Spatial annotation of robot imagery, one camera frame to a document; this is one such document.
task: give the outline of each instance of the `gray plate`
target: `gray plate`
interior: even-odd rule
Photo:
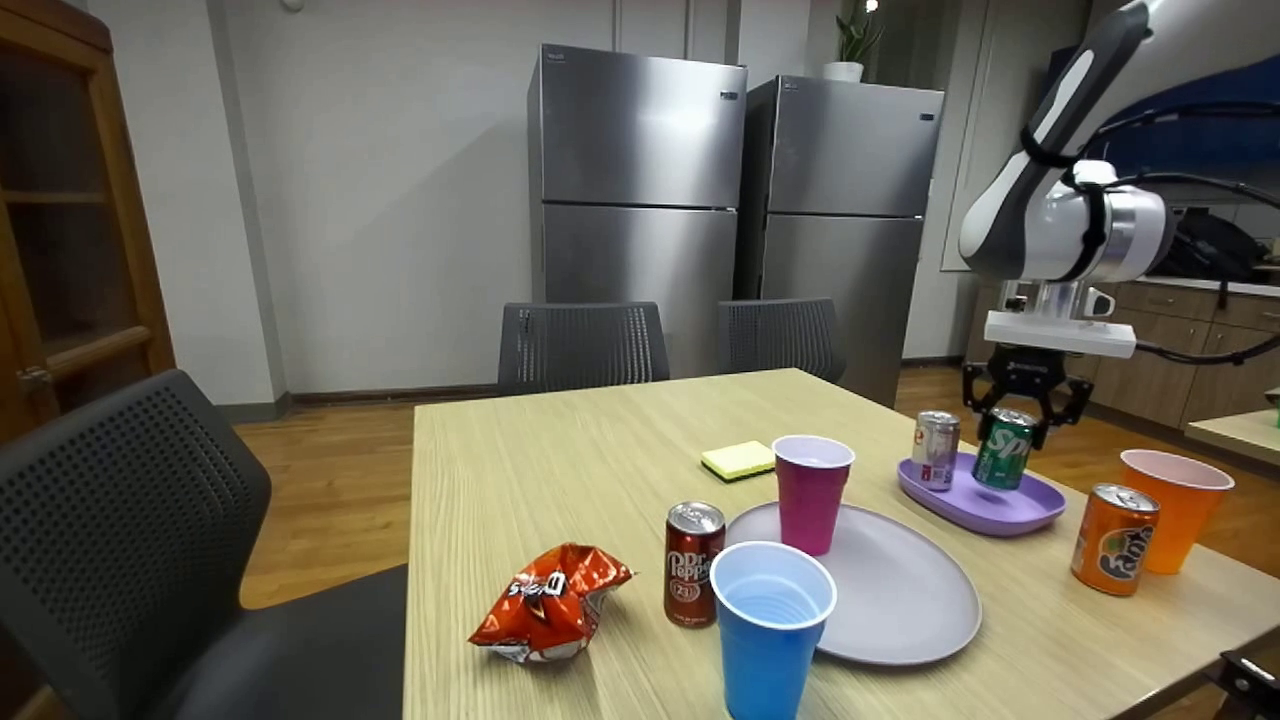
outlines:
[[[782,539],[776,502],[731,520],[730,544]],[[840,508],[831,552],[837,610],[816,643],[827,654],[883,666],[935,663],[964,650],[983,628],[968,574],[897,520]]]

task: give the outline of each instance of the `refrigerator door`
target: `refrigerator door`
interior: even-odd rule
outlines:
[[[782,74],[772,210],[926,217],[946,92]]]
[[[738,209],[743,67],[550,42],[540,199]]]
[[[655,299],[671,376],[706,370],[731,295],[731,210],[546,203],[550,305]]]
[[[897,382],[921,221],[768,217],[759,295],[837,299],[847,387]]]

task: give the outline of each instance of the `cup rim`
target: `cup rim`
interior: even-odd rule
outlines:
[[[722,569],[723,557],[743,552],[743,546],[772,546],[772,552],[795,557],[800,562],[816,569],[827,580],[831,600],[812,621],[800,621],[800,622],[772,622],[772,621],[759,621],[759,616],[738,606],[730,596],[716,592],[716,569]],[[782,544],[782,539],[730,544],[723,552],[716,552],[716,561],[709,569],[709,580],[711,580],[716,602],[723,602],[731,616],[739,616],[750,622],[759,622],[759,628],[772,628],[772,630],[806,630],[806,628],[825,622],[837,610],[837,596],[840,596],[837,574],[821,561],[812,561],[808,552],[795,552],[792,544]]]
[[[790,455],[785,452],[785,442],[827,442],[827,448],[837,448],[837,461],[812,461],[812,455],[806,455],[806,461],[795,461],[795,455]],[[847,442],[840,442],[837,436],[816,436],[816,433],[790,433],[790,436],[776,436],[772,440],[772,455],[776,461],[790,461],[790,464],[800,464],[800,467],[854,467],[856,464],[856,448],[847,448]]]
[[[1144,467],[1144,461],[1186,464],[1198,475],[1157,475],[1152,467]],[[1198,492],[1231,492],[1238,489],[1231,470],[1214,467],[1214,464],[1203,464],[1198,455],[1164,452],[1164,448],[1126,448],[1121,452],[1121,467],[1133,467],[1133,470],[1140,470],[1149,481],[1161,481],[1161,485],[1198,489]]]

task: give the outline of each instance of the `soda can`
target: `soda can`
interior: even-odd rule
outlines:
[[[960,419],[951,412],[921,412],[917,415],[917,440],[914,440],[914,464],[926,489],[946,492],[951,489],[960,452]]]
[[[671,622],[706,628],[716,621],[711,561],[723,546],[723,512],[700,500],[682,500],[669,512],[669,580],[664,610]]]
[[[1036,415],[992,409],[992,426],[971,461],[971,481],[996,492],[1018,492],[1031,455]]]
[[[1098,485],[1076,534],[1074,574],[1107,596],[1133,596],[1161,508],[1126,485]]]

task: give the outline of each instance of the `snack bag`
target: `snack bag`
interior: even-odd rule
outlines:
[[[524,562],[489,606],[471,643],[519,658],[569,658],[596,630],[596,596],[631,580],[631,571],[593,544],[561,544]]]

